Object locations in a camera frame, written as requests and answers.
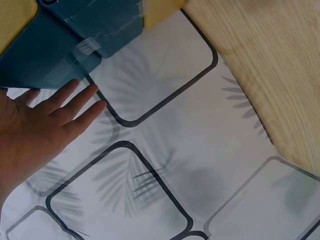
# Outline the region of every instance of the black outline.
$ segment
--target black outline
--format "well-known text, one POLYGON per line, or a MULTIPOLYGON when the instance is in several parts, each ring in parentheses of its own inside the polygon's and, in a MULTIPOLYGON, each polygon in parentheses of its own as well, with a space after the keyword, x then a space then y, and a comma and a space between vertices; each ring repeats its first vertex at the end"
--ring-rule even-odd
POLYGON ((320 219, 304 234, 300 240, 307 240, 310 235, 320 226, 320 219))
MULTIPOLYGON (((181 9, 181 12, 189 20, 189 22, 192 24, 192 26, 196 29, 196 31, 200 34, 200 36, 203 38, 205 43, 211 49, 211 51, 212 51, 212 63, 207 68, 205 68, 202 72, 200 72, 198 75, 196 75, 194 78, 192 78, 190 81, 185 83, 183 86, 178 88, 176 91, 171 93, 169 96, 167 96, 161 102, 159 102, 157 105, 155 105, 153 108, 151 108, 149 111, 144 113, 142 116, 140 116, 136 120, 132 120, 132 121, 128 121, 128 120, 125 120, 125 119, 121 118, 117 114, 117 112, 114 110, 114 108, 111 106, 111 104, 108 102, 106 97, 102 94, 102 92, 100 90, 98 90, 97 95, 99 96, 99 98, 101 100, 106 101, 107 109, 109 110, 109 112, 113 115, 114 119, 120 125, 122 125, 122 126, 124 126, 126 128, 134 128, 134 127, 138 126, 140 123, 142 123, 144 120, 149 118, 151 115, 153 115, 159 109, 164 107, 167 103, 169 103, 170 101, 175 99, 177 96, 182 94, 185 90, 190 88, 193 84, 195 84, 197 81, 199 81, 204 75, 206 75, 208 72, 210 72, 212 69, 214 69, 217 66, 219 57, 218 57, 218 53, 217 53, 216 49, 213 47, 213 45, 208 40, 208 38, 204 35, 204 33, 199 29, 199 27, 196 25, 196 23, 189 17, 189 15, 183 9, 181 9)), ((93 79, 91 78, 91 76, 89 74, 86 74, 85 78, 87 79, 87 81, 90 84, 95 84, 95 82, 93 81, 93 79)))
POLYGON ((16 221, 11 227, 9 227, 5 232, 5 237, 7 240, 9 239, 9 233, 15 229, 17 226, 19 226, 24 220, 26 220, 30 215, 32 215, 35 211, 41 211, 49 215, 53 221, 55 221, 61 228, 61 223, 51 214, 51 212, 48 211, 44 206, 36 205, 31 210, 29 210, 25 215, 23 215, 18 221, 16 221))
POLYGON ((143 156, 143 154, 138 150, 138 148, 129 141, 118 141, 108 147, 105 151, 103 151, 99 156, 97 156, 95 159, 93 159, 91 162, 89 162, 86 166, 84 166, 81 170, 79 170, 75 175, 70 177, 68 180, 66 180, 62 185, 60 185, 57 189, 55 189, 46 199, 45 199, 45 205, 48 209, 48 211, 52 214, 52 216, 59 221, 59 225, 62 229, 62 231, 70 234, 77 240, 85 240, 82 236, 80 236, 77 232, 67 227, 67 225, 62 221, 61 218, 53 211, 51 207, 51 200, 52 198, 60 193, 64 188, 66 188, 69 184, 71 184, 74 180, 76 180, 78 177, 80 177, 83 173, 85 173, 87 170, 89 170, 91 167, 93 167, 96 163, 98 163, 100 160, 102 160, 105 156, 107 156, 109 153, 111 153, 113 150, 118 148, 126 148, 131 151, 133 151, 136 156, 140 159, 140 161, 143 163, 143 165, 149 170, 149 172, 153 175, 155 180, 158 182, 160 187, 164 190, 166 195, 171 199, 172 203, 175 205, 175 207, 179 210, 179 212, 185 217, 187 221, 186 228, 180 232, 178 235, 173 237, 171 240, 182 240, 188 236, 192 236, 192 234, 199 234, 195 236, 205 236, 204 233, 200 231, 191 231, 194 225, 194 220, 192 217, 185 211, 185 209, 182 207, 182 205, 178 202, 176 197, 171 193, 169 188, 166 186, 164 181, 161 179, 159 174, 156 172, 156 170, 151 166, 151 164, 148 162, 148 160, 143 156))
MULTIPOLYGON (((269 163, 271 162, 272 160, 276 160, 284 165, 287 165, 288 167, 291 167, 295 170, 297 170, 298 172, 320 182, 320 177, 296 166, 296 165, 293 165, 292 163, 288 162, 288 161, 285 161, 283 160, 281 157, 279 156, 270 156, 268 157, 264 162, 263 164, 238 188, 238 190, 227 200, 224 202, 224 204, 219 207, 219 209, 205 222, 205 224, 203 225, 203 231, 205 232, 205 234, 208 236, 208 239, 210 239, 211 237, 211 233, 209 231, 209 225, 212 221, 212 219, 228 204, 230 203, 237 195, 239 192, 241 192, 250 182, 252 179, 254 179, 260 172, 261 170, 269 163)), ((316 224, 300 239, 300 240, 306 240, 307 237, 309 235, 311 235, 311 233, 317 228, 317 226, 320 225, 320 220, 316 222, 316 224)))

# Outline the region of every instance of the yellow object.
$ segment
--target yellow object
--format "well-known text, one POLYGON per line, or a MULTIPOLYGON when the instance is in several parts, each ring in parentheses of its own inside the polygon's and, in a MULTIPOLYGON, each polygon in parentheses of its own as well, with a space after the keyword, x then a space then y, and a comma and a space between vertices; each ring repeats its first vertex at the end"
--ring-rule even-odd
POLYGON ((37 12, 36 0, 0 0, 0 56, 37 12))
POLYGON ((185 0, 144 0, 144 28, 152 28, 181 9, 185 0))

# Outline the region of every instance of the rounded square outline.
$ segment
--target rounded square outline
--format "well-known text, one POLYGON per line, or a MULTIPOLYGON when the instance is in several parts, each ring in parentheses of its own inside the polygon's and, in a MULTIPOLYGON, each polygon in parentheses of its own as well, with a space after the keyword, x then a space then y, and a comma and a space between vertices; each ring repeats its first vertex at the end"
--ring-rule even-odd
POLYGON ((182 205, 178 202, 176 197, 171 193, 169 188, 166 186, 164 181, 161 179, 159 174, 156 172, 156 170, 151 166, 151 164, 148 162, 148 160, 143 156, 143 154, 138 150, 138 148, 129 141, 118 141, 108 147, 104 152, 102 152, 99 156, 97 156, 95 159, 93 159, 91 162, 89 162, 87 165, 85 165, 81 170, 79 170, 76 174, 74 174, 72 177, 70 177, 68 180, 66 180, 63 184, 61 184, 57 189, 55 189, 47 198, 45 199, 45 205, 49 211, 49 213, 53 216, 54 219, 56 219, 59 222, 59 226, 61 227, 62 231, 70 234, 77 240, 85 240, 82 236, 80 236, 77 232, 74 230, 68 228, 68 226, 63 222, 61 218, 54 212, 54 210, 51 207, 51 200, 52 198, 57 195, 59 192, 61 192, 64 188, 66 188, 69 184, 71 184, 73 181, 75 181, 78 177, 80 177, 83 173, 85 173, 87 170, 89 170, 91 167, 93 167, 96 163, 98 163, 100 160, 102 160, 105 156, 107 156, 109 153, 111 153, 113 150, 118 148, 126 148, 131 151, 133 151, 136 156, 140 159, 140 161, 143 163, 143 165, 148 169, 148 171, 153 175, 155 180, 158 182, 160 187, 163 189, 165 194, 170 198, 172 203, 175 205, 175 207, 178 209, 178 211, 185 217, 187 224, 185 229, 180 232, 178 235, 171 238, 171 240, 182 240, 188 236, 200 236, 204 238, 205 240, 208 239, 208 236, 202 232, 202 231, 191 231, 194 225, 194 220, 192 217, 185 211, 185 209, 182 207, 182 205))
MULTIPOLYGON (((194 78, 192 78, 190 81, 188 81, 187 83, 185 83, 183 86, 181 86, 180 88, 178 88, 176 91, 174 91, 173 93, 171 93, 169 96, 167 96, 165 99, 163 99, 162 101, 160 101, 157 105, 155 105, 154 107, 152 107, 149 111, 147 111, 146 113, 144 113, 142 116, 140 116, 139 118, 137 118, 136 120, 125 120, 123 118, 121 118, 117 112, 114 110, 114 108, 112 107, 112 105, 108 102, 107 98, 102 94, 102 92, 100 90, 98 90, 98 92, 96 93, 99 98, 101 100, 106 101, 107 103, 107 109, 109 110, 109 112, 112 114, 112 116, 114 117, 114 119, 122 126, 126 127, 126 128, 134 128, 136 126, 138 126, 140 123, 142 123, 144 120, 146 120, 147 118, 149 118, 151 115, 153 115, 155 112, 157 112, 158 110, 160 110, 162 107, 164 107, 167 103, 171 102, 173 99, 175 99, 177 96, 179 96, 180 94, 182 94, 185 90, 187 90, 188 88, 190 88, 193 84, 195 84, 197 81, 199 81, 204 75, 206 75, 208 72, 210 72, 212 69, 214 69, 217 64, 218 64, 218 53, 216 51, 216 49, 214 48, 214 46, 211 44, 211 42, 209 41, 209 39, 204 35, 204 33, 200 30, 200 28, 196 25, 196 23, 191 19, 191 17, 186 13, 186 11, 184 11, 183 9, 180 10, 183 15, 189 20, 189 22, 192 24, 192 26, 196 29, 196 31, 200 34, 200 36, 203 38, 203 40, 205 41, 205 43, 208 45, 208 47, 211 49, 212 51, 212 62, 211 64, 206 67, 203 71, 201 71, 198 75, 196 75, 194 78)), ((87 81, 90 84, 95 84, 94 80, 91 78, 91 76, 89 74, 85 74, 85 78, 87 79, 87 81)))
MULTIPOLYGON (((272 160, 276 160, 284 165, 287 165, 288 167, 291 167, 295 170, 297 170, 298 172, 307 175, 308 177, 320 182, 320 177, 296 166, 293 165, 292 163, 283 160, 281 157, 279 156, 270 156, 268 157, 263 164, 238 188, 238 190, 230 197, 228 198, 227 201, 224 202, 224 204, 205 222, 205 224, 203 225, 203 232, 208 236, 208 238, 210 239, 211 233, 209 231, 209 225, 212 221, 212 219, 229 203, 231 202, 237 195, 239 192, 241 192, 251 181, 252 179, 254 179, 261 171, 262 169, 272 160)), ((298 239, 300 240, 306 240, 308 238, 309 235, 311 235, 311 233, 320 225, 320 220, 317 221, 317 223, 300 239, 300 237, 298 237, 298 239)))

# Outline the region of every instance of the finger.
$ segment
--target finger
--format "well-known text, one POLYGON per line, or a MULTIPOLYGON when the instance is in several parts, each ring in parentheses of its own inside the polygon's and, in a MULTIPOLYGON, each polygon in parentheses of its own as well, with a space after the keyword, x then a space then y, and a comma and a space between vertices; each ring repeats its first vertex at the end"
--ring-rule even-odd
POLYGON ((40 89, 29 89, 20 96, 14 99, 14 101, 29 106, 33 100, 39 95, 40 89))
POLYGON ((89 85, 84 90, 79 92, 71 101, 64 107, 55 110, 50 116, 60 125, 64 125, 74 119, 82 107, 92 98, 98 91, 97 85, 89 85))
POLYGON ((105 101, 97 101, 78 118, 63 125, 62 128, 65 130, 68 136, 68 142, 72 142, 79 135, 81 135, 90 126, 90 124, 103 112, 106 106, 107 103, 105 101))
POLYGON ((0 94, 7 95, 8 93, 8 88, 0 88, 0 94))
POLYGON ((37 106, 35 106, 35 108, 44 112, 45 114, 51 114, 53 111, 61 107, 61 105, 74 92, 78 85, 79 81, 77 79, 69 81, 47 100, 40 102, 37 106))

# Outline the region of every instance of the wooden surface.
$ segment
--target wooden surface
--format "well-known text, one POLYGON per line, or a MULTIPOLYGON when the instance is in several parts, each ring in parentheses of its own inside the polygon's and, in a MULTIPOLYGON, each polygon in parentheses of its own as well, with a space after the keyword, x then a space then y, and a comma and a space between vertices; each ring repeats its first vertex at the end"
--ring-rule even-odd
POLYGON ((320 175, 320 0, 189 0, 274 145, 320 175))

